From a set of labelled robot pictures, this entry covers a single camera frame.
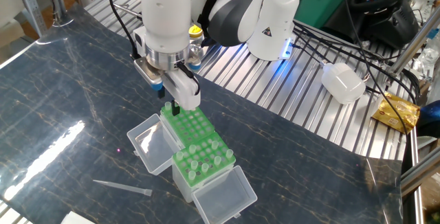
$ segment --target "green pipette tip rack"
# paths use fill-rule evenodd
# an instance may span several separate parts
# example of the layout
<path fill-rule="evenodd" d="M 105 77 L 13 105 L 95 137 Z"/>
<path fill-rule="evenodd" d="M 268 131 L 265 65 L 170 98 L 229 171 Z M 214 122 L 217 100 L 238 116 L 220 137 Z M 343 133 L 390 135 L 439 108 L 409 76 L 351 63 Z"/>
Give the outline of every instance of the green pipette tip rack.
<path fill-rule="evenodd" d="M 190 187 L 235 163 L 232 150 L 213 133 L 173 155 L 173 161 Z"/>
<path fill-rule="evenodd" d="M 214 126 L 199 107 L 194 111 L 180 109 L 180 113 L 176 116 L 171 113 L 171 108 L 171 103 L 167 102 L 160 112 L 185 147 L 214 133 Z"/>

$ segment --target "stainless steel slatted surface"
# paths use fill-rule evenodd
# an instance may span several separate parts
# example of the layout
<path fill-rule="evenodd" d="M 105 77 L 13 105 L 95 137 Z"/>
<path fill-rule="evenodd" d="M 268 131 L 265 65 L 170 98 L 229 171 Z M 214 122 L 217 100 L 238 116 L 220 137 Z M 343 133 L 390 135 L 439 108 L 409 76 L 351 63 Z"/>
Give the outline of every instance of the stainless steel slatted surface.
<path fill-rule="evenodd" d="M 0 201 L 0 223 L 2 224 L 32 224 L 22 217 L 17 211 L 13 210 L 3 201 Z"/>
<path fill-rule="evenodd" d="M 140 0 L 114 2 L 119 5 L 128 4 L 136 12 L 141 11 Z M 87 6 L 86 10 L 110 30 L 125 36 L 111 12 L 108 0 L 97 0 Z M 142 25 L 130 14 L 119 12 L 129 31 Z M 302 37 L 329 60 L 344 62 L 354 68 L 361 78 L 365 76 L 365 64 L 313 39 Z M 215 45 L 205 49 L 206 56 L 198 74 L 347 150 L 367 157 L 402 160 L 406 145 L 404 136 L 370 118 L 377 96 L 365 93 L 353 104 L 339 104 L 322 86 L 322 70 L 309 54 L 315 58 L 319 58 L 319 55 L 307 48 L 300 39 L 296 39 L 295 44 L 306 49 L 297 48 L 289 60 L 274 62 L 255 58 L 246 45 Z M 355 53 L 350 47 L 341 48 Z M 377 45 L 371 45 L 369 50 L 384 57 L 399 53 Z M 401 79 L 410 86 L 407 79 Z M 396 83 L 388 91 L 409 99 L 408 94 Z"/>

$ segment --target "clear plastic lid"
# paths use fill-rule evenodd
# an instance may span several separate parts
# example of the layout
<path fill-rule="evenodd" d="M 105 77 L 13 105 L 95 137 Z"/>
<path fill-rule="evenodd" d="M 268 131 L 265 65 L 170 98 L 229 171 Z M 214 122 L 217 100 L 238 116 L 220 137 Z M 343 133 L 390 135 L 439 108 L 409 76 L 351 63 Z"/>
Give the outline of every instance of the clear plastic lid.
<path fill-rule="evenodd" d="M 238 217 L 257 197 L 241 167 L 236 166 L 195 190 L 192 199 L 206 224 L 221 224 Z"/>
<path fill-rule="evenodd" d="M 158 175 L 171 166 L 171 157 L 179 146 L 157 114 L 127 133 L 146 169 Z"/>

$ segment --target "dark marble table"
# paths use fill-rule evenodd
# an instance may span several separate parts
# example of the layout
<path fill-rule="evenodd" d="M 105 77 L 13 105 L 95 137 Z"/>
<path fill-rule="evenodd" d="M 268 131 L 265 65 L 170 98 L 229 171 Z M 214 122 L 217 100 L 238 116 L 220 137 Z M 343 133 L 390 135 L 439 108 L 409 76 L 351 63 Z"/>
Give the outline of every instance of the dark marble table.
<path fill-rule="evenodd" d="M 94 223 L 203 223 L 173 183 L 150 175 L 127 131 L 164 101 L 129 42 L 81 7 L 0 70 L 0 196 L 35 224 L 74 211 Z M 200 79 L 201 109 L 258 201 L 229 223 L 401 223 L 400 161 L 366 159 Z M 153 196 L 92 179 L 153 189 Z"/>

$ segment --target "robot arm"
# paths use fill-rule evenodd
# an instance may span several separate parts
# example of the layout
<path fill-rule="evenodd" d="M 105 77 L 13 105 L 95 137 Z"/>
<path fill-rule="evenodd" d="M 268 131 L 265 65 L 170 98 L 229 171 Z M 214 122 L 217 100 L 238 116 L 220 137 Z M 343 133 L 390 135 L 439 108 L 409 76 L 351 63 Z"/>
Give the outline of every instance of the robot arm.
<path fill-rule="evenodd" d="M 144 58 L 135 61 L 136 69 L 152 88 L 164 86 L 182 108 L 194 109 L 200 104 L 198 82 L 181 70 L 194 56 L 189 50 L 191 24 L 220 45 L 247 41 L 255 57 L 277 60 L 292 39 L 298 4 L 299 0 L 142 0 L 144 27 L 134 35 Z"/>

